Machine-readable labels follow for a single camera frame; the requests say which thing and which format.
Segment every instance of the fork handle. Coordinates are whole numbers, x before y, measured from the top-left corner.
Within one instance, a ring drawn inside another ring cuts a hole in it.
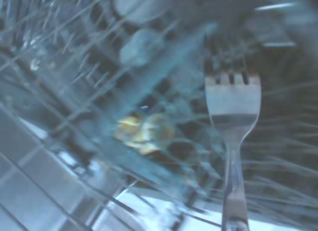
[[[247,207],[240,162],[240,144],[227,145],[222,231],[248,231]]]

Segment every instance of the utensil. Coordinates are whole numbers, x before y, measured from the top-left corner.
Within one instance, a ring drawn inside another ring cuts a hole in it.
[[[243,69],[215,70],[212,58],[206,61],[205,90],[211,122],[227,146],[222,230],[248,230],[247,207],[240,162],[240,146],[255,126],[261,103],[259,75]]]

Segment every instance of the fork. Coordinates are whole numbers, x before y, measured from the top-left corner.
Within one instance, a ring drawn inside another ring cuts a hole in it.
[[[248,218],[240,161],[240,146],[255,126],[261,103],[259,75],[241,69],[217,68],[213,57],[206,59],[205,91],[209,116],[226,144],[223,184],[223,231],[247,231]]]

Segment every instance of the dishwasher rack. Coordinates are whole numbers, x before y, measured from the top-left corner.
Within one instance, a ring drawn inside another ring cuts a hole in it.
[[[205,104],[205,56],[214,57],[215,70],[244,68],[261,75],[260,118],[242,145],[252,217],[318,229],[317,47],[310,37],[315,5],[174,0],[140,25],[120,15],[113,2],[0,0],[1,108],[36,143],[25,155],[28,161],[1,151],[1,162],[66,218],[51,229],[97,230],[105,211],[128,230],[149,229],[146,216],[161,217],[158,230],[179,230],[189,217],[219,226],[192,213],[207,214],[222,203],[223,141]],[[146,52],[125,65],[122,48],[141,30],[153,35]],[[175,130],[169,147],[144,155],[114,138],[119,120],[154,114],[164,115]],[[30,175],[25,166],[37,153],[49,154],[94,198],[89,218],[80,215],[84,208],[65,208]],[[11,175],[5,176],[1,180],[8,183]],[[5,186],[1,191],[7,192]],[[141,214],[121,201],[124,193],[151,212]],[[160,210],[145,197],[171,206]],[[21,230],[33,230],[15,214],[16,200],[6,204],[0,199],[4,214]]]

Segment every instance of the wire rack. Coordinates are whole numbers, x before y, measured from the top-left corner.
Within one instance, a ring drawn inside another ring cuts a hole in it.
[[[178,1],[189,5],[189,0]],[[215,70],[235,65],[261,75],[260,118],[242,146],[248,209],[272,223],[318,229],[315,61],[295,44],[265,46],[268,38],[286,33],[277,14],[254,15],[253,23],[236,27],[235,33],[219,33],[217,19],[193,21],[194,13],[184,19],[182,7],[142,26],[119,15],[113,0],[0,0],[0,7],[1,107],[15,121],[44,130],[40,138],[17,122],[36,141],[32,152],[45,150],[62,161],[99,198],[101,210],[126,228],[137,230],[114,212],[114,205],[139,223],[161,215],[159,230],[178,230],[187,217],[218,225],[191,213],[205,214],[222,203],[223,141],[210,124],[204,91],[203,58],[210,55]],[[257,34],[251,25],[275,29]],[[138,52],[137,59],[123,64],[121,50],[140,30],[154,35],[148,56]],[[146,121],[154,114],[175,130],[170,146],[140,154],[127,146],[131,137],[114,138],[120,119],[130,115]],[[59,204],[21,161],[0,156],[73,228],[94,229]],[[107,182],[112,179],[113,189],[90,183],[96,170],[107,174]],[[144,198],[149,191],[171,207],[158,210]],[[131,208],[118,198],[123,192],[153,213]],[[2,203],[0,209],[21,230],[29,230]]]

